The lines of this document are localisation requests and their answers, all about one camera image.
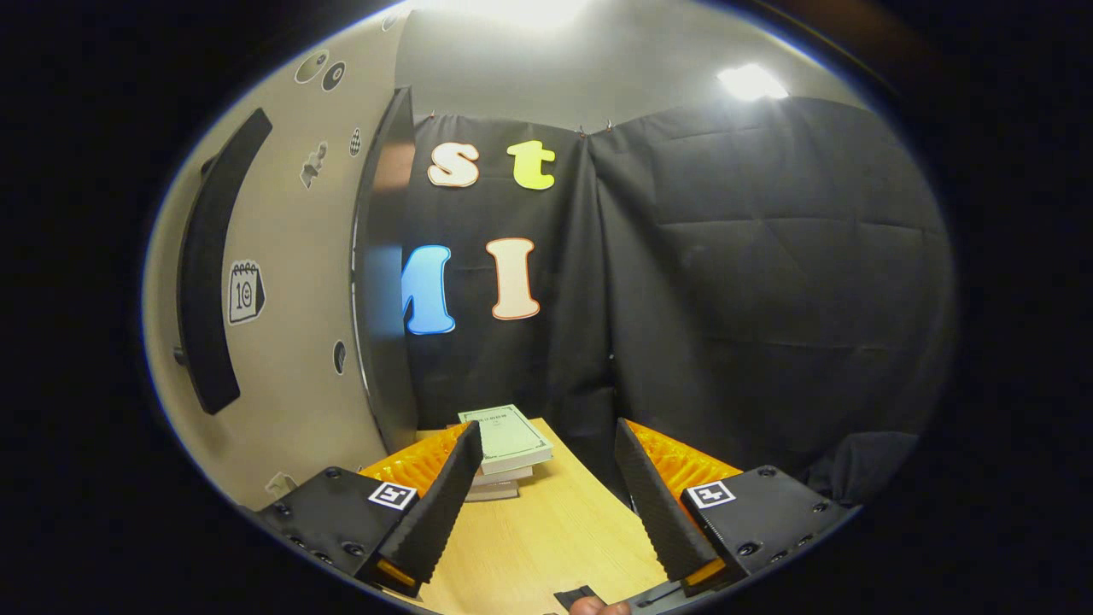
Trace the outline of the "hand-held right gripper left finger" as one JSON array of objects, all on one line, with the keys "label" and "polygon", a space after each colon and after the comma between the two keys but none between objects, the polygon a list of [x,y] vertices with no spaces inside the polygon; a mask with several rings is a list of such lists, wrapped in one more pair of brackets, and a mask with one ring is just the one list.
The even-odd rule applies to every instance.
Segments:
[{"label": "hand-held right gripper left finger", "polygon": [[360,583],[418,598],[440,563],[483,460],[475,421],[368,468],[325,468],[260,509],[266,533]]}]

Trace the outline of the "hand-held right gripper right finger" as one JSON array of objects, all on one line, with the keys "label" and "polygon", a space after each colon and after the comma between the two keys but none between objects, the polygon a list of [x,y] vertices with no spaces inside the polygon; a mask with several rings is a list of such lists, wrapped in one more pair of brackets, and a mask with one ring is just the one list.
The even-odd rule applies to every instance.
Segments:
[{"label": "hand-held right gripper right finger", "polygon": [[632,419],[614,459],[669,583],[686,598],[789,561],[856,509],[773,465],[742,471]]}]

